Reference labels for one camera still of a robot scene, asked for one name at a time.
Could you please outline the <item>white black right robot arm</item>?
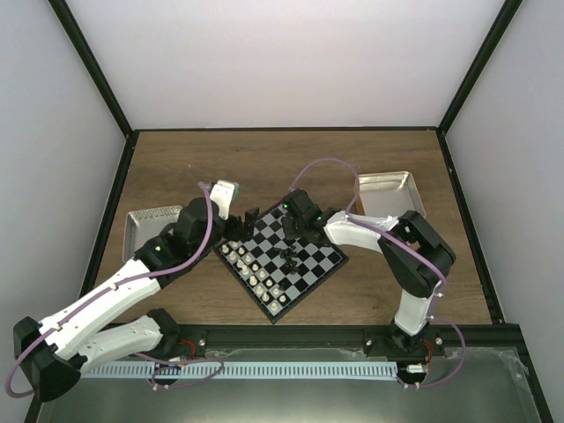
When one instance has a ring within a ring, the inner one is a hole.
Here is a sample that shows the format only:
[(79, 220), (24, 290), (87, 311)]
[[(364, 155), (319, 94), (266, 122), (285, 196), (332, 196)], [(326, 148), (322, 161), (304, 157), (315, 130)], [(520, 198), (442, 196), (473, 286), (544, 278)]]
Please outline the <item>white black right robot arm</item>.
[(400, 217), (373, 218), (340, 210), (295, 211), (284, 204), (285, 237), (318, 246), (354, 246), (380, 253), (401, 287), (390, 325), (391, 343), (403, 355), (423, 344), (431, 308), (456, 262), (448, 243), (416, 211)]

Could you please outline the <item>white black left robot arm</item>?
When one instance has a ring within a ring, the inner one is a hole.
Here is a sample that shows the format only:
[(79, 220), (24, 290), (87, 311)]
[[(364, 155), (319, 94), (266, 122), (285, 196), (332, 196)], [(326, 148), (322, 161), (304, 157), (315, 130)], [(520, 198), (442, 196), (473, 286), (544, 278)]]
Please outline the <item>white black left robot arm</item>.
[(159, 308), (113, 329), (107, 324), (141, 300), (191, 271), (221, 241), (247, 241), (259, 210), (229, 214), (230, 203), (198, 197), (174, 221), (145, 241), (108, 280), (61, 311), (36, 321), (26, 316), (13, 327), (15, 366), (42, 402), (73, 388), (82, 375), (121, 357), (154, 351), (173, 354), (178, 325)]

